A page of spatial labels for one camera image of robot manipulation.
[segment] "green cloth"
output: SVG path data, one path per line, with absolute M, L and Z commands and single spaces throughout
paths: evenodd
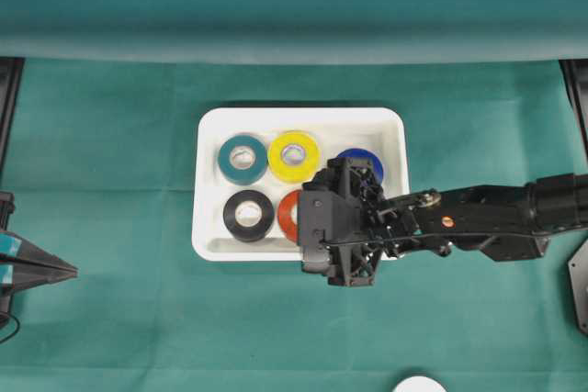
M 216 63 L 588 56 L 586 0 L 0 0 L 0 55 Z
M 29 60 L 4 190 L 10 228 L 80 269 L 16 296 L 0 390 L 578 391 L 588 339 L 566 261 L 422 252 L 374 287 L 299 263 L 211 263 L 192 249 L 198 120 L 216 106 L 388 106 L 411 189 L 521 185 L 585 173 L 556 62 L 379 67 Z

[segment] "robotic arm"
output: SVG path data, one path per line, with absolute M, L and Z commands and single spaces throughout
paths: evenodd
M 302 271 L 325 275 L 329 285 L 373 285 L 384 254 L 446 257 L 455 246 L 497 262 L 536 259 L 550 236 L 588 229 L 588 174 L 386 199 L 370 160 L 338 158 L 302 188 Z

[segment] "white object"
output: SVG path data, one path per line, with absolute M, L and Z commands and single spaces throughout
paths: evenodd
M 285 184 L 266 174 L 252 185 L 234 185 L 219 169 L 217 155 L 224 141 L 239 134 L 258 138 L 266 148 L 280 133 L 302 130 L 319 144 L 321 161 L 353 147 L 376 154 L 384 165 L 382 186 L 386 197 L 409 192 L 404 126 L 395 112 L 383 107 L 220 107 L 198 125 L 196 184 L 192 246 L 210 261 L 299 261 L 300 248 L 284 237 L 277 221 L 261 241 L 237 241 L 227 231 L 222 210 L 227 199 L 244 189 L 262 192 L 277 205 L 300 184 Z
M 402 380 L 392 392 L 446 392 L 435 380 L 427 376 L 411 376 Z

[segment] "teal tape roll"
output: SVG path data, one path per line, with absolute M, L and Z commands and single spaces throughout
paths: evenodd
M 225 178 L 233 184 L 249 185 L 266 172 L 266 147 L 254 137 L 237 135 L 222 144 L 218 161 Z

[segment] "wire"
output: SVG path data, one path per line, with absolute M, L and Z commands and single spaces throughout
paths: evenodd
M 479 236 L 493 236 L 495 238 L 500 237 L 514 237 L 514 238 L 525 238 L 525 239 L 540 239 L 540 238 L 547 238 L 549 236 L 558 236 L 564 233 L 570 233 L 573 231 L 584 231 L 588 230 L 588 226 L 585 227 L 576 227 L 569 230 L 562 230 L 556 231 L 553 233 L 516 233 L 516 232 L 499 232 L 499 231 L 478 231 L 478 232 L 469 232 L 469 231 L 456 231 L 455 233 L 424 233 L 424 234 L 416 234 L 410 236 L 397 236 L 395 238 L 382 238 L 382 239 L 368 239 L 363 241 L 348 241 L 348 242 L 334 242 L 334 241 L 323 241 L 322 244 L 324 245 L 331 245 L 331 246 L 338 246 L 338 245 L 362 245 L 365 243 L 374 243 L 374 242 L 403 242 L 403 241 L 415 241 L 419 239 L 426 239 L 426 238 L 434 238 L 434 237 L 450 237 L 450 238 L 471 238 L 471 237 L 479 237 Z
M 10 339 L 12 339 L 15 335 L 18 334 L 18 332 L 20 331 L 20 321 L 15 316 L 10 314 L 9 312 L 0 311 L 0 317 L 6 317 L 9 320 L 12 319 L 17 324 L 17 327 L 15 328 L 15 330 L 13 330 L 10 334 L 5 336 L 3 339 L 0 339 L 0 344 L 2 344 L 2 343 L 8 342 Z

